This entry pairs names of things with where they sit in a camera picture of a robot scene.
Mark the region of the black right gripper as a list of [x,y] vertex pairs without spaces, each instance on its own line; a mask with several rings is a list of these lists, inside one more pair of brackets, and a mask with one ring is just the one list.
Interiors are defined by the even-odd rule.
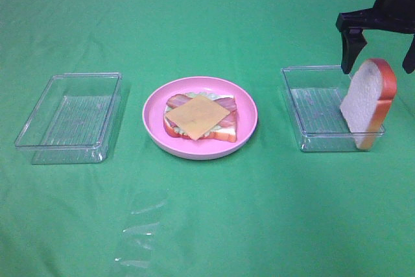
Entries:
[[[363,29],[414,33],[414,0],[375,0],[371,8],[340,13],[336,27],[342,35],[341,68],[344,74],[349,74],[367,44]],[[415,36],[403,59],[402,68],[407,74],[415,70]]]

